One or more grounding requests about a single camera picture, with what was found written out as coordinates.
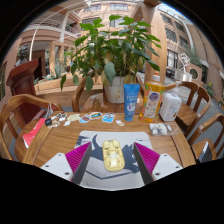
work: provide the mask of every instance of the plant pot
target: plant pot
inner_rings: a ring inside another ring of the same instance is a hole
[[[110,103],[124,103],[124,77],[115,77],[111,86],[107,81],[107,87],[104,87],[106,98]]]

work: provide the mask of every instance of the bottle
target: bottle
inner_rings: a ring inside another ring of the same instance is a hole
[[[180,83],[176,81],[176,88],[171,93],[166,93],[163,97],[163,105],[160,110],[160,116],[163,121],[173,121],[178,114],[182,103],[182,100],[178,97],[178,85]]]
[[[165,87],[160,83],[159,72],[155,72],[152,81],[145,83],[143,105],[140,111],[140,120],[144,122],[155,122],[163,100]]]

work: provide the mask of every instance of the yellow object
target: yellow object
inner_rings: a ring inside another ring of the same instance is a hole
[[[148,81],[145,84],[143,105],[139,117],[141,121],[147,123],[156,121],[159,108],[163,101],[164,91],[165,87],[160,83],[159,72],[155,72],[155,75],[153,75],[153,81]]]
[[[119,171],[125,166],[120,143],[117,140],[103,142],[104,166],[109,171]]]

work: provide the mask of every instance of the white container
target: white container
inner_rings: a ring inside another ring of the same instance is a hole
[[[107,81],[104,87],[106,98],[111,103],[124,103],[124,77],[114,77],[113,85]]]
[[[182,100],[178,97],[177,86],[171,93],[166,93],[163,97],[163,104],[160,109],[160,116],[163,121],[173,121],[178,114]]]

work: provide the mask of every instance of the railing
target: railing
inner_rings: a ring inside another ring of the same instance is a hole
[[[54,20],[54,19],[46,19],[45,18],[38,18],[36,20],[34,20],[29,27],[31,26],[37,26],[37,25],[41,25],[41,26],[50,26],[50,27],[55,27],[60,29],[62,27],[62,22],[58,21],[58,20]],[[77,30],[66,25],[65,27],[65,31],[72,33],[72,34],[78,34]]]

